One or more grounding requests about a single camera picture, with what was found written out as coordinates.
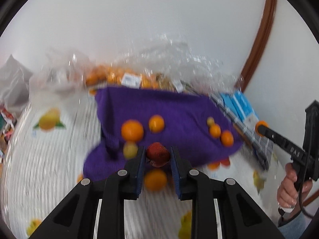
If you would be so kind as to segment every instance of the plastic bag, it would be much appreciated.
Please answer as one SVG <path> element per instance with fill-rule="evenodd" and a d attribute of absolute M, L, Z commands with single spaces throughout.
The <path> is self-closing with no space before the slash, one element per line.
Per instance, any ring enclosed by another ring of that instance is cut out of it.
<path fill-rule="evenodd" d="M 79 99 L 73 96 L 83 88 L 84 76 L 94 66 L 81 52 L 61 53 L 52 50 L 49 62 L 30 78 L 30 102 L 33 106 L 57 107 L 66 105 L 72 97 L 70 109 Z"/>
<path fill-rule="evenodd" d="M 241 78 L 223 73 L 220 65 L 222 63 L 217 60 L 192 55 L 187 42 L 174 41 L 164 35 L 152 41 L 148 48 L 130 52 L 111 64 L 92 69 L 86 76 L 86 85 L 101 82 L 123 85 L 123 77 L 130 75 L 132 78 L 140 76 L 140 83 L 135 88 L 180 92 L 181 80 L 204 94 L 232 93 L 239 88 L 236 84 Z"/>
<path fill-rule="evenodd" d="M 0 68 L 0 105 L 20 116 L 29 99 L 29 79 L 32 72 L 11 55 Z"/>

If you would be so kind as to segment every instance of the transparent plastic wrap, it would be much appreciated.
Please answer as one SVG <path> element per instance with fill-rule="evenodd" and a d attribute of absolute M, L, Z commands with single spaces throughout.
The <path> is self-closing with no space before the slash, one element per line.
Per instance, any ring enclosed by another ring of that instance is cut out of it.
<path fill-rule="evenodd" d="M 51 50 L 48 63 L 30 78 L 30 102 L 32 106 L 59 107 L 72 110 L 79 104 L 84 87 L 84 76 L 94 64 L 81 52 L 61 53 Z"/>
<path fill-rule="evenodd" d="M 135 88 L 151 88 L 181 92 L 180 81 L 192 85 L 201 93 L 232 93 L 236 86 L 236 75 L 223 73 L 222 63 L 204 56 L 194 56 L 186 41 L 161 36 L 147 48 L 122 55 L 110 64 L 93 68 L 86 76 L 86 85 L 101 82 L 125 85 L 123 78 L 136 76 Z"/>

